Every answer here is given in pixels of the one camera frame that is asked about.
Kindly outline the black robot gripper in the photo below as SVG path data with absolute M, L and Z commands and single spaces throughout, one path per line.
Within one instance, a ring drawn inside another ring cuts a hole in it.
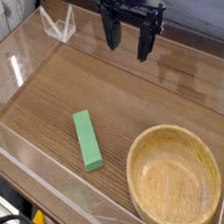
M 150 22 L 144 21 L 140 25 L 137 56 L 140 62 L 145 62 L 153 51 L 154 30 L 157 33 L 162 32 L 166 5 L 160 0 L 99 0 L 98 6 L 107 45 L 112 51 L 119 46 L 122 39 L 119 18 L 135 25 L 139 25 L 143 20 Z

